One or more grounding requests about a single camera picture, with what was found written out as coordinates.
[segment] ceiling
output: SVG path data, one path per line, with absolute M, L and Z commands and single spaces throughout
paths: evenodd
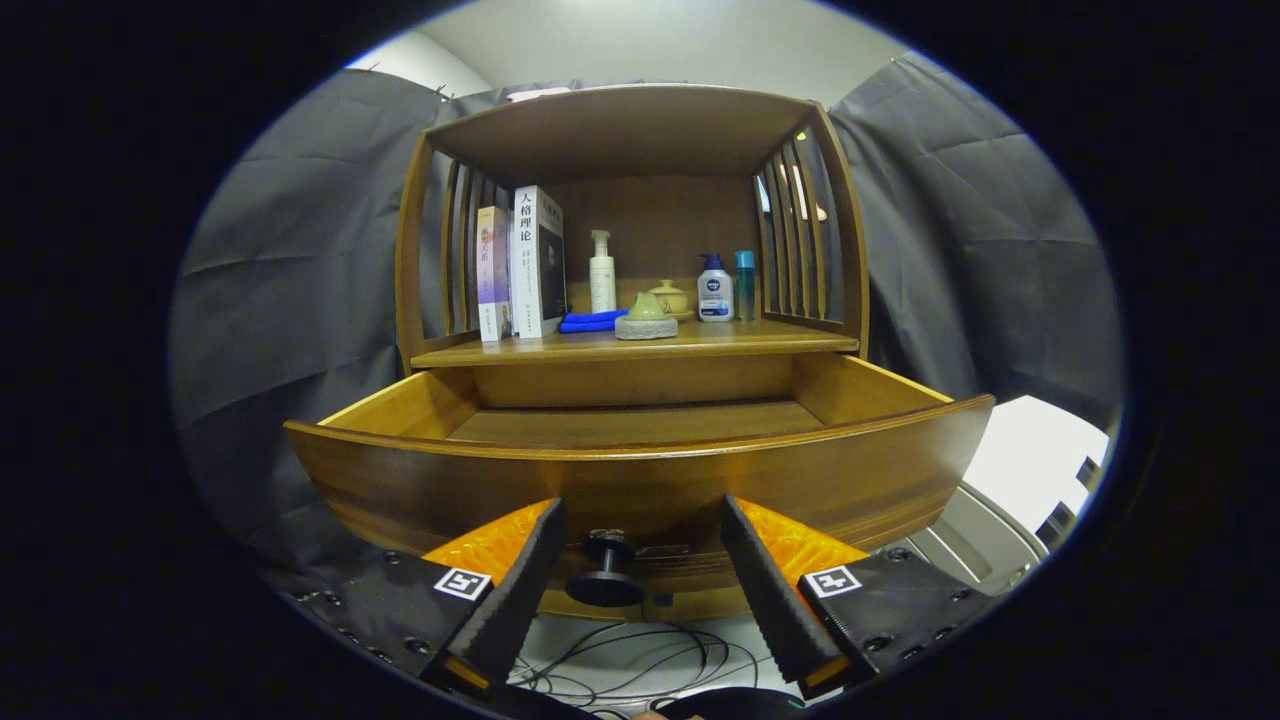
M 906 51 L 810 0 L 476 0 L 417 31 L 493 87 L 689 81 L 827 106 Z

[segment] drawer knob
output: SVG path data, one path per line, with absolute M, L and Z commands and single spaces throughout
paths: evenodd
M 626 607 L 644 600 L 640 583 L 617 571 L 635 556 L 622 530 L 591 530 L 582 550 L 600 564 L 600 569 L 570 578 L 564 585 L 570 597 L 594 607 Z

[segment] black cable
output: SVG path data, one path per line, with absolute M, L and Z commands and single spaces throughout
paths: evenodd
M 524 657 L 518 656 L 518 655 L 516 656 L 516 661 L 520 662 L 521 665 L 524 665 L 525 670 L 532 670 L 534 669 L 534 666 L 530 665 L 527 660 L 525 660 Z M 512 675 L 512 673 L 508 673 L 508 675 L 507 675 L 507 684 L 508 685 L 518 688 L 520 685 L 529 684 L 529 678 L 524 678 L 520 682 L 512 682 L 511 675 Z M 538 683 L 534 683 L 534 687 L 531 687 L 530 689 L 532 689 L 534 692 L 538 692 Z
M 707 678 L 705 680 L 703 680 L 700 683 L 696 683 L 696 684 L 690 684 L 690 685 L 685 685 L 685 687 L 681 687 L 681 688 L 676 688 L 672 692 L 690 691 L 690 689 L 694 689 L 694 688 L 703 687 L 703 685 L 705 685 L 708 683 L 713 683 L 713 682 L 716 682 L 716 680 L 718 680 L 721 678 L 726 678 L 728 675 L 732 675 L 733 673 L 737 673 L 739 670 L 745 670 L 745 669 L 751 667 L 751 666 L 759 667 L 760 662 L 763 662 L 765 660 L 769 660 L 771 657 L 773 657 L 773 656 L 772 655 L 767 655 L 767 656 L 759 659 L 759 660 L 755 660 L 755 656 L 753 655 L 751 656 L 751 659 L 753 659 L 751 662 L 744 662 L 742 665 L 739 665 L 737 667 L 733 667 L 731 670 L 726 670 L 726 671 L 721 673 L 719 675 L 713 675 L 713 676 Z M 759 682 L 756 682 L 755 684 L 753 684 L 753 687 L 759 687 Z M 653 693 L 645 693 L 645 694 L 620 694 L 620 696 L 607 696 L 607 697 L 605 696 L 596 696 L 596 700 L 604 698 L 604 700 L 632 700 L 634 701 L 634 700 L 644 700 L 646 697 L 653 697 Z M 613 703 L 608 703 L 608 705 L 631 705 L 631 703 L 630 702 L 613 702 Z
M 667 701 L 668 703 L 671 703 L 671 702 L 676 702 L 677 700 L 680 700 L 680 698 L 678 697 L 671 697 L 671 696 L 655 697 L 655 698 L 653 698 L 653 700 L 649 701 L 649 711 L 650 712 L 660 712 L 662 708 L 658 707 L 659 702 Z
M 771 656 L 767 656 L 764 659 L 756 659 L 753 652 L 750 652 L 749 650 L 746 650 L 745 647 L 742 647 L 742 646 L 740 646 L 737 643 L 727 642 L 727 641 L 724 641 L 723 638 L 721 638 L 719 635 L 717 635 L 714 633 L 709 633 L 709 632 L 705 632 L 705 630 L 694 630 L 694 629 L 678 625 L 676 623 L 666 623 L 666 625 L 668 625 L 672 629 L 646 630 L 646 632 L 643 632 L 643 633 L 632 633 L 632 634 L 622 635 L 622 637 L 618 637 L 618 638 L 609 638 L 607 641 L 600 641 L 600 642 L 596 642 L 596 643 L 591 643 L 591 644 L 588 644 L 588 646 L 584 647 L 582 643 L 585 643 L 586 641 L 591 639 L 595 635 L 599 635 L 600 633 L 604 633 L 605 630 L 611 630 L 613 628 L 617 628 L 617 626 L 620 626 L 623 623 L 613 623 L 611 625 L 605 625 L 603 628 L 596 628 L 595 630 L 591 630 L 590 633 L 586 633 L 585 635 L 582 635 L 581 638 L 579 638 L 573 644 L 571 644 L 567 650 L 564 650 L 558 657 L 556 657 L 554 660 L 539 664 L 539 666 L 536 669 L 534 666 L 529 665 L 526 661 L 524 661 L 524 659 L 521 659 L 521 662 L 524 662 L 526 665 L 526 667 L 529 670 L 531 670 L 532 673 L 531 673 L 530 676 L 527 676 L 526 679 L 521 680 L 517 684 L 530 685 L 530 688 L 534 689 L 535 692 L 543 692 L 543 694 L 549 694 L 549 696 L 554 696 L 554 697 L 575 698 L 575 700 L 588 698 L 586 702 L 581 702 L 581 703 L 573 705 L 575 707 L 588 707 L 588 706 L 591 706 L 591 705 L 596 705 L 596 701 L 600 701 L 600 700 L 631 700 L 631 701 L 634 701 L 634 700 L 652 698 L 655 693 L 625 694 L 625 696 L 623 694 L 608 694 L 608 693 L 612 693 L 612 692 L 614 692 L 617 689 L 621 689 L 621 688 L 625 688 L 625 687 L 630 685 L 631 683 L 639 680 L 641 676 L 644 676 L 649 671 L 652 671 L 655 667 L 660 666 L 663 662 L 667 662 L 667 661 L 672 660 L 673 657 L 684 655 L 685 652 L 692 651 L 694 647 L 696 647 L 699 650 L 699 657 L 700 657 L 698 674 L 689 683 L 685 683 L 684 685 L 680 685 L 677 688 L 666 691 L 666 692 L 662 693 L 662 697 L 650 701 L 650 703 L 649 703 L 650 707 L 649 708 L 650 710 L 657 710 L 654 706 L 658 702 L 660 702 L 663 700 L 666 700 L 668 702 L 676 700 L 676 698 L 673 698 L 671 696 L 675 696 L 677 693 L 682 693 L 682 692 L 686 692 L 686 691 L 690 691 L 690 689 L 694 689 L 694 688 L 703 687 L 703 685 L 705 685 L 708 683 L 712 683 L 712 682 L 718 680 L 721 678 L 728 676 L 728 675 L 731 675 L 733 673 L 745 670 L 748 666 L 751 666 L 751 670 L 753 670 L 751 687 L 759 687 L 759 676 L 760 676 L 759 664 L 760 664 L 762 660 L 768 660 L 769 657 L 772 657 L 772 655 L 771 655 Z M 563 665 L 570 659 L 576 657 L 579 655 L 582 655 L 582 653 L 585 653 L 588 651 L 595 650 L 598 647 L 603 647 L 603 646 L 607 646 L 607 644 L 611 644 L 611 643 L 616 643 L 616 642 L 621 642 L 621 641 L 626 641 L 626 639 L 640 638 L 640 637 L 645 637 L 645 635 L 677 634 L 677 633 L 678 634 L 684 634 L 684 635 L 689 637 L 690 639 L 692 639 L 694 643 L 695 643 L 695 646 L 694 647 L 684 648 L 684 650 L 681 650 L 678 652 L 675 652 L 675 653 L 671 653 L 671 655 L 663 657 L 662 660 L 658 660 L 657 662 L 652 664 L 650 666 L 645 667 L 644 670 L 641 670 L 636 675 L 631 676 L 631 679 L 628 679 L 627 682 L 625 682 L 625 683 L 622 683 L 620 685 L 614 685 L 612 688 L 604 689 L 604 691 L 596 691 L 591 685 L 589 685 L 589 684 L 586 684 L 586 683 L 584 683 L 581 680 L 577 680 L 575 678 L 570 678 L 567 675 L 553 674 L 553 671 L 558 666 Z M 703 639 L 701 639 L 704 637 L 709 638 L 709 642 L 713 646 L 714 644 L 719 644 L 721 647 L 724 648 L 723 656 L 721 657 L 721 660 L 718 661 L 718 664 L 716 665 L 716 667 L 712 670 L 710 675 L 707 676 L 707 678 L 703 678 L 703 675 L 707 673 L 707 666 L 708 666 L 708 662 L 709 662 L 709 653 L 708 653 L 708 644 L 705 644 L 703 642 Z M 739 665 L 736 667 L 732 667 L 732 669 L 730 669 L 730 670 L 727 670 L 724 673 L 721 673 L 721 669 L 728 661 L 728 656 L 730 656 L 732 648 L 737 648 L 744 655 L 746 655 L 748 657 L 750 657 L 751 661 L 746 662 L 746 664 L 742 664 L 742 665 Z M 558 678 L 558 679 L 562 679 L 562 680 L 568 680 L 568 682 L 571 682 L 571 683 L 573 683 L 576 685 L 582 687 L 590 694 L 557 692 L 556 688 L 554 688 L 554 684 L 552 683 L 552 678 Z M 547 687 L 545 691 L 538 691 L 540 680 L 547 680 L 547 685 L 548 687 Z M 609 703 L 609 705 L 630 705 L 630 703 L 616 702 L 616 703 Z
M 695 678 L 694 680 L 691 680 L 689 683 L 685 683 L 684 685 L 680 685 L 680 687 L 673 688 L 671 691 L 666 691 L 663 694 L 675 694 L 675 693 L 681 693 L 681 692 L 685 692 L 685 691 L 689 691 L 689 689 L 692 689 L 692 688 L 696 688 L 696 687 L 701 687 L 701 685 L 704 685 L 707 683 L 710 683 L 712 680 L 716 680 L 718 678 L 723 678 L 723 676 L 730 675 L 732 673 L 736 673 L 739 670 L 744 670 L 748 666 L 751 666 L 751 669 L 753 669 L 751 687 L 753 688 L 759 687 L 759 684 L 760 684 L 760 667 L 759 667 L 760 660 L 756 660 L 755 655 L 751 651 L 746 650 L 745 647 L 742 647 L 742 646 L 740 646 L 737 643 L 726 642 L 719 635 L 716 635 L 714 633 L 707 633 L 707 632 L 703 632 L 703 630 L 682 629 L 682 630 L 650 630 L 650 632 L 646 632 L 646 633 L 636 633 L 634 635 L 625 635 L 622 638 L 613 638 L 613 639 L 603 641 L 603 642 L 599 642 L 599 643 L 584 647 L 584 648 L 579 650 L 577 653 L 586 652 L 588 650 L 591 650 L 591 648 L 595 648 L 595 647 L 600 647 L 600 646 L 604 646 L 604 644 L 609 644 L 612 642 L 618 642 L 618 641 L 630 639 L 630 638 L 637 638 L 637 637 L 643 637 L 643 635 L 657 635 L 657 634 L 667 634 L 667 633 L 675 633 L 675 632 L 684 632 L 686 634 L 696 633 L 696 634 L 709 635 L 712 638 L 716 638 L 719 643 L 722 643 L 726 647 L 726 650 L 724 650 L 726 659 L 728 657 L 728 648 L 730 647 L 736 647 L 737 650 L 742 651 L 744 655 L 746 655 L 748 657 L 750 657 L 751 662 L 740 665 L 740 666 L 737 666 L 733 670 L 730 670 L 727 673 L 722 673 L 719 675 L 713 675 L 710 678 L 707 678 L 705 680 L 700 680 L 699 679 L 701 676 L 701 671 L 699 671 L 698 678 Z M 685 650 L 682 650 L 680 652 L 668 655 L 667 657 L 664 657 L 664 659 L 659 660 L 658 662 L 650 665 L 649 667 L 644 669 L 641 673 L 639 673 L 637 675 L 632 676 L 626 683 L 622 683 L 621 685 L 616 685 L 613 688 L 608 688 L 605 691 L 596 692 L 593 696 L 593 700 L 600 700 L 600 698 L 640 700 L 640 698 L 653 697 L 655 693 L 644 693 L 644 694 L 632 694 L 632 696 L 609 696 L 607 693 L 613 692 L 613 691 L 620 689 L 620 688 L 623 688 L 623 687 L 634 683 L 641 675 L 644 675 L 645 673 L 649 673 L 650 670 L 653 670 L 654 667 L 657 667 L 658 665 L 662 665 L 663 662 L 671 660 L 672 657 L 676 657 L 677 655 L 682 655 L 682 653 L 689 652 L 691 650 L 694 650 L 694 648 L 689 647 L 689 648 L 685 648 Z M 548 693 L 548 694 L 556 694 L 557 697 L 577 697 L 577 698 L 586 697 L 586 696 L 577 694 L 577 693 Z
M 605 625 L 605 626 L 603 626 L 603 628 L 596 628 L 596 629 L 591 630 L 590 633 L 586 633 L 585 635 L 582 635 L 581 638 L 579 638 L 579 639 L 577 639 L 577 642 L 575 642 L 573 644 L 571 644 L 571 646 L 568 647 L 568 650 L 566 650 L 564 652 L 562 652 L 562 653 L 561 653 L 561 656 L 559 656 L 559 657 L 557 657 L 556 660 L 552 660 L 552 661 L 549 661 L 549 664 L 543 664 L 543 665 L 541 665 L 540 667 L 538 667 L 538 669 L 534 669 L 534 667 L 530 667 L 530 670 L 532 670 L 532 671 L 534 671 L 532 676 L 531 676 L 530 679 L 525 680 L 525 682 L 524 682 L 524 683 L 521 683 L 521 684 L 530 684 L 530 683 L 536 683 L 536 682 L 538 682 L 538 679 L 539 679 L 539 678 L 540 678 L 540 676 L 543 675 L 543 673 L 549 673 L 549 671 L 550 671 L 550 670 L 553 670 L 553 669 L 554 669 L 554 667 L 556 667 L 557 665 L 559 665 L 559 664 L 564 662 L 566 660 L 568 660 L 568 659 L 570 659 L 570 657 L 572 657 L 573 655 L 576 655 L 576 653 L 573 653 L 573 650 L 575 650 L 575 648 L 576 648 L 577 646 L 582 644 L 584 642 L 586 642 L 586 641 L 591 639 L 593 637 L 595 637 L 595 635 L 598 635 L 598 634 L 600 634 L 600 633 L 603 633 L 603 632 L 605 632 L 605 630 L 612 630 L 613 628 L 617 628 L 617 626 L 621 626 L 621 625 L 622 625 L 622 623 L 612 623 L 612 624 L 609 624 L 609 625 Z
M 547 684 L 548 685 L 550 685 L 552 678 L 558 678 L 561 680 L 568 680 L 568 682 L 571 682 L 571 683 L 573 683 L 576 685 L 582 685 L 584 688 L 586 688 L 588 691 L 591 692 L 591 696 L 590 696 L 591 700 L 589 700 L 588 702 L 584 702 L 582 705 L 575 706 L 575 707 L 585 707 L 588 705 L 591 705 L 593 702 L 595 702 L 596 694 L 599 694 L 599 693 L 595 692 L 594 688 L 591 688 L 591 685 L 584 683 L 582 680 L 576 680 L 573 678 L 570 678 L 568 675 L 547 675 L 545 679 L 547 679 Z M 548 691 L 547 694 L 568 697 L 566 693 L 557 693 L 557 692 L 552 692 L 552 691 Z

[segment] wooden cabinet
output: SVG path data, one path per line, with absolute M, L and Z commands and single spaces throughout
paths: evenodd
M 429 340 L 419 237 L 435 152 L 451 163 L 439 190 L 447 333 Z M 831 208 L 817 201 L 819 181 Z M 643 342 L 582 333 L 481 343 L 474 208 L 531 183 L 564 211 L 571 309 L 588 307 L 589 232 L 602 227 L 621 307 L 659 278 L 692 291 L 699 252 L 754 250 L 759 319 L 692 322 Z M 575 544 L 544 610 L 745 611 L 718 541 L 724 493 L 873 550 L 937 518 L 982 437 L 991 396 L 954 401 L 865 361 L 867 293 L 849 170 L 818 104 L 645 85 L 504 105 L 425 131 L 411 159 L 396 255 L 406 379 L 285 429 L 338 518 L 371 542 L 422 553 L 559 496 Z M 644 607 L 579 606 L 559 588 L 588 568 L 576 543 L 594 528 L 687 552 L 627 566 L 650 593 Z

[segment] white pump bottle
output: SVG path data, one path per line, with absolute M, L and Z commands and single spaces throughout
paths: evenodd
M 588 263 L 591 284 L 591 313 L 618 309 L 618 292 L 613 282 L 613 258 L 609 258 L 609 231 L 591 231 L 595 258 Z

